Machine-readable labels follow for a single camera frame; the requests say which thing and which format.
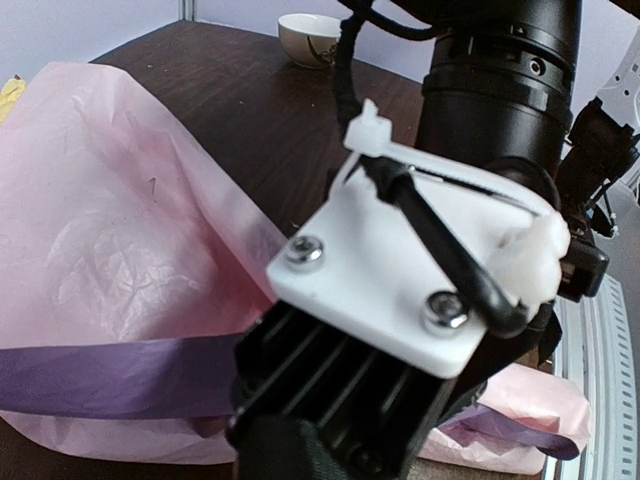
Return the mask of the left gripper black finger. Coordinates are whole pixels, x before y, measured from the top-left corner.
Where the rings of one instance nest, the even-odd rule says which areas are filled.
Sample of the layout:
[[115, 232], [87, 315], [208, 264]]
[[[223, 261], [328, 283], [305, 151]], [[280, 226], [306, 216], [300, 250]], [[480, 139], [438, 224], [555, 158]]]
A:
[[320, 430], [291, 417], [236, 417], [236, 479], [356, 479]]

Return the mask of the purple wrapping paper sheet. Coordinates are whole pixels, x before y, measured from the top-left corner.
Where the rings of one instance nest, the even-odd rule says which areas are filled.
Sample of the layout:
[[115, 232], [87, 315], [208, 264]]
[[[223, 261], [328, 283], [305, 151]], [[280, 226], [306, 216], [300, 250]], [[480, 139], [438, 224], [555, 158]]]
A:
[[1, 127], [2, 410], [196, 444], [291, 239], [128, 73], [47, 65]]

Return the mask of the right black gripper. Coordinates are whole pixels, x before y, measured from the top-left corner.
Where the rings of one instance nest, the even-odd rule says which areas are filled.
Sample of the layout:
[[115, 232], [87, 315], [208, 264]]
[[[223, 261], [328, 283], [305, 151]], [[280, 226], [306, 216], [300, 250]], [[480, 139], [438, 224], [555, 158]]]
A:
[[[568, 222], [571, 243], [560, 261], [560, 283], [554, 294], [572, 301], [595, 296], [609, 265], [609, 257], [595, 246], [593, 235], [588, 233], [591, 224], [586, 219], [586, 204], [606, 177], [571, 159], [560, 164], [555, 177], [525, 159], [496, 159], [484, 168], [532, 189], [560, 209]], [[551, 356], [562, 336], [553, 306], [552, 300], [542, 304], [517, 337], [505, 340], [488, 334], [483, 338], [449, 400], [450, 416], [476, 403], [488, 389], [489, 378], [520, 357], [534, 350], [541, 361]]]

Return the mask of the bright yellow fake flower stem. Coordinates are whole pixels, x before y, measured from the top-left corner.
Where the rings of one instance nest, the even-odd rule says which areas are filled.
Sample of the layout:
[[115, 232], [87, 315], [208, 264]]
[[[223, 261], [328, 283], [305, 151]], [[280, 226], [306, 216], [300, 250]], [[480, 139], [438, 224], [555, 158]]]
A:
[[27, 82], [19, 76], [10, 78], [2, 87], [0, 94], [0, 124], [6, 120], [26, 88]]

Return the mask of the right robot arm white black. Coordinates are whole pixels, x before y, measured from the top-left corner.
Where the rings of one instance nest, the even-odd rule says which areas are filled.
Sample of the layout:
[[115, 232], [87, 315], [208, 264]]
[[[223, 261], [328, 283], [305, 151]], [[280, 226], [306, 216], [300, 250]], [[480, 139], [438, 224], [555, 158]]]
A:
[[493, 374], [542, 341], [556, 343], [558, 297], [577, 300], [597, 287], [607, 259], [574, 232], [592, 175], [572, 180], [559, 163], [567, 132], [604, 124], [598, 102], [570, 113], [580, 27], [576, 1], [406, 1], [424, 30], [384, 19], [368, 1], [355, 3], [341, 25], [334, 97], [341, 125], [362, 109], [351, 63], [365, 23], [409, 40], [433, 40], [416, 147], [455, 165], [508, 179], [548, 203], [549, 214], [498, 238], [486, 262], [473, 258], [455, 226], [482, 227], [502, 217], [506, 198], [461, 179], [423, 177], [405, 163], [361, 156], [375, 188], [374, 225], [422, 254], [422, 279], [447, 282], [376, 327], [371, 345], [392, 351], [354, 388], [377, 426], [435, 426]]

